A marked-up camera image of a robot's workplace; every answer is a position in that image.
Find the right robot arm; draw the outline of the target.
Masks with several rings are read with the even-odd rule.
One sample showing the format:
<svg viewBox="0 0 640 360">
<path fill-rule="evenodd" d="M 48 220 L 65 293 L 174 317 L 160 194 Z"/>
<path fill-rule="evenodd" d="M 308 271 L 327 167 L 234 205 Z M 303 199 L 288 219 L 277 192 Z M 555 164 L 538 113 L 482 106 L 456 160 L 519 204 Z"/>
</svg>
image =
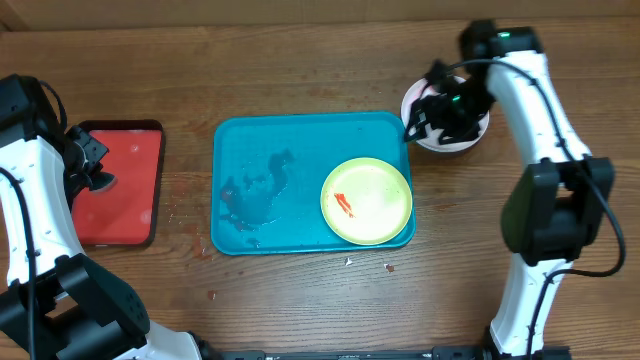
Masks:
<svg viewBox="0 0 640 360">
<path fill-rule="evenodd" d="M 437 346 L 430 357 L 567 359 L 568 348 L 545 345 L 544 328 L 562 280 L 574 273 L 601 222 L 614 219 L 608 203 L 614 167 L 594 157 L 568 121 L 532 28 L 475 20 L 458 42 L 467 78 L 459 80 L 452 65 L 432 64 L 403 99 L 405 141 L 459 152 L 480 140 L 498 105 L 524 170 L 500 218 L 511 262 L 496 316 L 481 344 Z"/>
</svg>

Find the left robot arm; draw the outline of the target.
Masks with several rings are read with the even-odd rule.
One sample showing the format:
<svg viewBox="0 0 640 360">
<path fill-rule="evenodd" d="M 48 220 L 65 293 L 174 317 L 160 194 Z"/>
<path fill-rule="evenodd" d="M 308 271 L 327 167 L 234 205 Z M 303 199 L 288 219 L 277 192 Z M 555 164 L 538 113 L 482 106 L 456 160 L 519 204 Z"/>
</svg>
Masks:
<svg viewBox="0 0 640 360">
<path fill-rule="evenodd" d="M 1 81 L 1 206 L 9 245 L 1 330 L 33 359 L 216 359 L 191 332 L 152 321 L 135 290 L 84 252 L 71 204 L 110 185 L 108 149 L 68 126 L 44 81 Z"/>
</svg>

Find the white plate with red stain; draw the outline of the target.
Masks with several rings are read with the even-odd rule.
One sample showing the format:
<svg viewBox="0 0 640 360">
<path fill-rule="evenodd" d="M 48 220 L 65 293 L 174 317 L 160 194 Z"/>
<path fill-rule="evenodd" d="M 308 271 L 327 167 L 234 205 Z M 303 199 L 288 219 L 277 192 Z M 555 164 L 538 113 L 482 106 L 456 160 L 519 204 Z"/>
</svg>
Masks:
<svg viewBox="0 0 640 360">
<path fill-rule="evenodd" d="M 412 104 L 419 99 L 423 99 L 429 95 L 436 95 L 437 92 L 429 85 L 427 85 L 427 81 L 425 79 L 420 79 L 416 81 L 406 92 L 401 104 L 401 120 L 403 125 L 407 124 L 410 118 L 410 110 Z M 490 115 L 486 114 L 479 121 L 479 135 L 476 139 L 466 141 L 466 142 L 457 142 L 452 144 L 443 144 L 441 145 L 438 141 L 440 134 L 442 133 L 441 129 L 433 129 L 430 125 L 426 127 L 429 136 L 426 139 L 422 139 L 419 141 L 415 141 L 416 144 L 422 146 L 423 148 L 430 150 L 435 153 L 441 154 L 457 154 L 462 153 L 464 151 L 470 150 L 473 146 L 475 146 L 484 136 L 486 130 L 488 129 L 490 123 Z"/>
</svg>

